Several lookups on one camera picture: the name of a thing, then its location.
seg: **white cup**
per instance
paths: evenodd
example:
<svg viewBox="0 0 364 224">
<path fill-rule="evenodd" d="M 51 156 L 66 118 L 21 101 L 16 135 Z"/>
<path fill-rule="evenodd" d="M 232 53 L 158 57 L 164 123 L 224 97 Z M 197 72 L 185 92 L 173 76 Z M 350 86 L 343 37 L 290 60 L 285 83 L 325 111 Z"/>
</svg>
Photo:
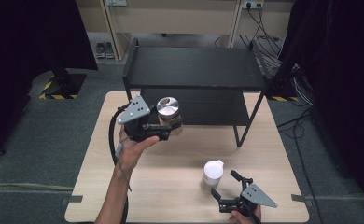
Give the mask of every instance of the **white cup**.
<svg viewBox="0 0 364 224">
<path fill-rule="evenodd" d="M 223 161 L 209 161 L 204 166 L 203 181 L 210 186 L 219 183 L 223 175 Z"/>
</svg>

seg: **fingers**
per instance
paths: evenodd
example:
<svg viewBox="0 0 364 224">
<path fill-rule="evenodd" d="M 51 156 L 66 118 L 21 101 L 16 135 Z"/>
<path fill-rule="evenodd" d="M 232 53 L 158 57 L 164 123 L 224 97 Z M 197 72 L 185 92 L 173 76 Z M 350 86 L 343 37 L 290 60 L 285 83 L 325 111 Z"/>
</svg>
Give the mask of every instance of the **fingers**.
<svg viewBox="0 0 364 224">
<path fill-rule="evenodd" d="M 155 145 L 157 142 L 159 142 L 159 137 L 158 136 L 151 136 L 151 137 L 145 139 L 144 141 L 136 144 L 136 146 L 140 150 L 144 151 L 144 149 Z"/>
<path fill-rule="evenodd" d="M 261 206 L 258 204 L 257 208 L 255 209 L 255 215 L 261 220 Z"/>
<path fill-rule="evenodd" d="M 244 223 L 243 221 L 245 220 L 245 217 L 241 213 L 237 211 L 231 211 L 231 216 L 233 217 L 233 220 L 237 220 L 239 223 Z"/>
</svg>

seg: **black shelf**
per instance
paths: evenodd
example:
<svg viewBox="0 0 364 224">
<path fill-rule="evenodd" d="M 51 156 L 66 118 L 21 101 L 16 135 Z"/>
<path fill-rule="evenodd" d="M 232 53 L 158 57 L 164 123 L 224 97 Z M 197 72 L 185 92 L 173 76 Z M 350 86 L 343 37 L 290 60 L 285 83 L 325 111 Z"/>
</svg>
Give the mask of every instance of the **black shelf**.
<svg viewBox="0 0 364 224">
<path fill-rule="evenodd" d="M 246 126 L 249 122 L 242 91 L 143 89 L 141 95 L 148 105 L 163 97 L 176 98 L 186 125 Z M 159 123 L 156 116 L 150 122 Z"/>
<path fill-rule="evenodd" d="M 253 41 L 250 49 L 165 48 L 139 46 L 134 39 L 123 70 L 127 97 L 131 89 L 140 89 L 148 105 L 163 97 L 180 103 L 186 125 L 233 126 L 240 147 L 255 117 L 263 90 L 269 85 L 256 57 L 263 62 Z M 243 91 L 260 91 L 251 116 Z M 152 116 L 151 123 L 159 123 Z M 240 139 L 237 126 L 245 126 Z"/>
</svg>

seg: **power cable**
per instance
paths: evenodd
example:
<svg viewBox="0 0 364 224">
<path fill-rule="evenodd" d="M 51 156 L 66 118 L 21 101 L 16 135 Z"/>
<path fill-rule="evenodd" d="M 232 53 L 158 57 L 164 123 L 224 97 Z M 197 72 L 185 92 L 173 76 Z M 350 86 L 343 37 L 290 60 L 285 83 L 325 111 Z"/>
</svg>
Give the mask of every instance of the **power cable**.
<svg viewBox="0 0 364 224">
<path fill-rule="evenodd" d="M 311 107 L 309 107 L 306 110 L 304 110 L 304 112 L 301 113 L 301 115 L 297 119 L 293 119 L 292 121 L 288 121 L 288 122 L 286 122 L 286 124 L 295 121 L 295 125 L 292 127 L 293 128 L 293 137 L 292 138 L 294 139 L 295 146 L 296 146 L 296 149 L 297 149 L 298 154 L 299 154 L 299 158 L 300 158 L 300 161 L 301 161 L 301 168 L 303 170 L 304 177 L 305 177 L 305 179 L 307 181 L 308 187 L 309 187 L 309 189 L 311 191 L 311 194 L 313 196 L 314 205 L 315 205 L 316 211 L 318 213 L 320 223 L 324 223 L 323 222 L 323 219 L 322 219 L 322 216 L 321 216 L 321 212 L 320 212 L 319 206 L 318 206 L 318 201 L 317 201 L 316 196 L 315 196 L 315 192 L 314 192 L 313 186 L 312 186 L 311 181 L 310 181 L 310 179 L 308 177 L 308 174 L 307 174 L 307 169 L 306 169 L 305 164 L 304 164 L 304 159 L 303 159 L 302 154 L 301 154 L 301 149 L 299 147 L 298 138 L 301 138 L 302 136 L 298 137 L 296 135 L 296 128 L 297 128 L 297 126 L 299 124 L 302 125 L 305 122 L 305 120 L 304 120 L 302 123 L 300 123 L 301 122 L 301 119 L 303 119 L 305 117 L 308 117 L 305 114 L 309 111 L 310 108 Z"/>
</svg>

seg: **hand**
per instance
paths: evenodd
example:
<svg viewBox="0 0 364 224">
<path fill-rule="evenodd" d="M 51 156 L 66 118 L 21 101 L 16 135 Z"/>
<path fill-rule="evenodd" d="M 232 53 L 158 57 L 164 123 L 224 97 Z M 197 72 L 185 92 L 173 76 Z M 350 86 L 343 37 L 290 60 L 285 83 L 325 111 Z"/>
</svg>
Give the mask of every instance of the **hand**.
<svg viewBox="0 0 364 224">
<path fill-rule="evenodd" d="M 255 209 L 255 215 L 259 219 L 261 219 L 260 205 L 258 205 L 257 209 Z M 231 217 L 229 218 L 229 222 L 235 222 L 237 224 L 256 224 L 252 217 L 245 217 L 237 211 L 231 211 Z"/>
<path fill-rule="evenodd" d="M 142 142 L 136 143 L 127 137 L 126 132 L 124 132 L 124 126 L 120 127 L 119 136 L 120 141 L 122 141 L 123 144 L 123 149 L 121 150 L 121 153 L 119 155 L 119 162 L 123 171 L 127 175 L 131 175 L 131 173 L 133 172 L 133 168 L 135 168 L 136 164 L 138 164 L 138 160 L 144 150 L 159 142 L 159 137 L 152 136 Z"/>
</svg>

